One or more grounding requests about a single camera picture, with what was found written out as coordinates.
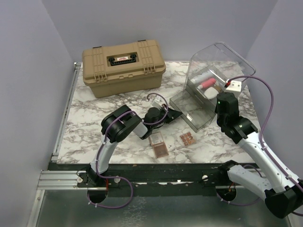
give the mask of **wall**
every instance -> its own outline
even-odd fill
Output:
[[[275,105],[265,139],[276,154],[303,178],[303,1],[279,0],[247,59],[256,76],[273,89]],[[250,81],[251,96],[261,122],[270,96],[264,85]]]
[[[0,1],[0,225],[26,226],[73,61],[40,0]]]
[[[157,39],[166,60],[188,61],[224,41],[246,55],[276,0],[43,0],[74,61],[94,46]]]

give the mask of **toolbox handle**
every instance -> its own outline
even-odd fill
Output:
[[[130,59],[127,60],[122,60],[122,61],[115,61],[115,58],[109,58],[108,61],[110,62],[111,66],[115,66],[115,65],[123,65],[123,64],[129,64],[129,63],[134,63],[136,62],[136,54],[131,54]]]

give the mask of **marble surface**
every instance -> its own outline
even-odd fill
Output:
[[[139,116],[144,117],[151,107],[151,102],[146,99],[150,92],[163,95],[169,102],[170,97],[182,91],[188,62],[166,62],[166,66],[167,69],[160,88],[99,99],[95,98],[90,88],[84,85],[81,70],[57,163],[90,163],[100,145],[102,119],[120,106],[126,104]],[[232,64],[227,64],[226,68],[233,72]],[[259,127],[247,88],[239,97],[239,106],[241,115],[249,118]],[[131,133],[118,144],[110,163],[223,163],[231,159],[240,163],[253,162],[244,150],[220,131],[215,121],[195,133],[180,117],[158,130],[163,135],[169,156],[156,159],[149,140],[141,140],[134,133]],[[188,147],[185,147],[179,138],[179,135],[186,132],[191,132],[197,141]]]

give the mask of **container lid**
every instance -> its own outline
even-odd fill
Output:
[[[111,83],[120,79],[151,75],[166,69],[157,41],[94,47],[83,51],[86,84]]]

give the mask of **table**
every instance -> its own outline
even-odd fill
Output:
[[[146,97],[151,92],[169,98],[183,90],[188,62],[166,62],[162,86],[119,94],[105,98],[95,98],[89,87],[85,86],[80,70],[73,94],[66,128],[59,148],[58,164],[90,163],[100,146],[101,121],[109,113],[122,105],[128,105],[141,117],[151,107]],[[239,97],[241,115],[249,118],[258,128],[259,123],[250,98],[245,88]],[[156,158],[149,140],[141,140],[131,133],[118,144],[110,163],[115,164],[156,164],[156,163],[224,163],[234,160],[240,163],[254,162],[238,145],[224,135],[216,122],[195,133],[180,117],[158,129],[164,138],[169,156]],[[185,147],[179,135],[191,132],[196,143]]]

